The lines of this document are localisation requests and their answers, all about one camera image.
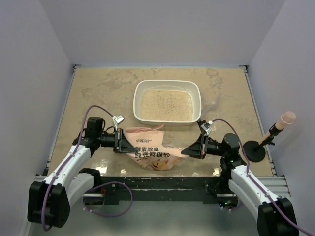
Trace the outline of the orange cat litter bag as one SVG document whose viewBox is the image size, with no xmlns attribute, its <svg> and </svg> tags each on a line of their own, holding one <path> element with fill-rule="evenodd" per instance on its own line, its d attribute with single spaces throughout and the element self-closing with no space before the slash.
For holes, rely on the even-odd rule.
<svg viewBox="0 0 315 236">
<path fill-rule="evenodd" d="M 181 154 L 183 148 L 163 143 L 163 125 L 154 127 L 130 127 L 125 130 L 127 140 L 137 149 L 128 153 L 135 163 L 150 171 L 168 171 L 188 158 Z"/>
</svg>

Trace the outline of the black bag clip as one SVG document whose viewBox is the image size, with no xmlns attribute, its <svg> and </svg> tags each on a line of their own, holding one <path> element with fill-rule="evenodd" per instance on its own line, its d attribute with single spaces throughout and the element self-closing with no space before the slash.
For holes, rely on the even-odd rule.
<svg viewBox="0 0 315 236">
<path fill-rule="evenodd" d="M 206 126 L 206 121 L 205 120 L 198 120 L 197 121 L 197 124 L 199 126 L 199 129 L 202 131 L 202 132 L 205 132 L 208 128 Z"/>
</svg>

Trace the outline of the white litter box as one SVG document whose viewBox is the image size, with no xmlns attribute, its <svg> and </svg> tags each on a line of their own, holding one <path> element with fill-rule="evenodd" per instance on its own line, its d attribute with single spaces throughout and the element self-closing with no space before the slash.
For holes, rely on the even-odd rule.
<svg viewBox="0 0 315 236">
<path fill-rule="evenodd" d="M 144 80 L 133 98 L 133 114 L 143 124 L 187 126 L 201 117 L 201 94 L 196 83 L 184 80 Z"/>
</svg>

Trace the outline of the beige litter scoop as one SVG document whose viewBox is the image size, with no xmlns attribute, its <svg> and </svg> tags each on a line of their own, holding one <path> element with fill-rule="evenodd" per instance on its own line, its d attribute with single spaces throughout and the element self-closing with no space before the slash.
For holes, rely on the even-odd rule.
<svg viewBox="0 0 315 236">
<path fill-rule="evenodd" d="M 279 120 L 269 128 L 268 132 L 261 138 L 258 144 L 271 144 L 271 141 L 274 139 L 274 137 L 279 135 L 285 127 L 293 124 L 295 120 L 296 114 L 294 112 L 285 112 L 280 116 Z"/>
</svg>

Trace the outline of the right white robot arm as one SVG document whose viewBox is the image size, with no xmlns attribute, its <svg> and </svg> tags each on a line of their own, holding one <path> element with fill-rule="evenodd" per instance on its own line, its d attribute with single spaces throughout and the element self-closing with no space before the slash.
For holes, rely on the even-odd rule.
<svg viewBox="0 0 315 236">
<path fill-rule="evenodd" d="M 195 143 L 181 153 L 197 159 L 204 159 L 207 154 L 221 157 L 219 187 L 224 193 L 237 195 L 255 218 L 259 235 L 299 235 L 291 201 L 280 198 L 265 187 L 248 169 L 239 149 L 240 140 L 233 133 L 226 134 L 220 143 L 201 134 Z"/>
</svg>

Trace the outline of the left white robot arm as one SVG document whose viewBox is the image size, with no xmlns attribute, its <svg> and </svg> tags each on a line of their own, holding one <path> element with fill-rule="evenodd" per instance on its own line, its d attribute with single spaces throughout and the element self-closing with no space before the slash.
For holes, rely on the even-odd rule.
<svg viewBox="0 0 315 236">
<path fill-rule="evenodd" d="M 98 192 L 105 186 L 99 170 L 84 164 L 99 148 L 112 148 L 115 153 L 137 153 L 123 129 L 114 133 L 104 130 L 105 121 L 90 117 L 74 139 L 64 160 L 44 180 L 34 181 L 29 188 L 27 220 L 41 224 L 46 231 L 61 228 L 67 221 L 71 207 L 86 192 Z"/>
</svg>

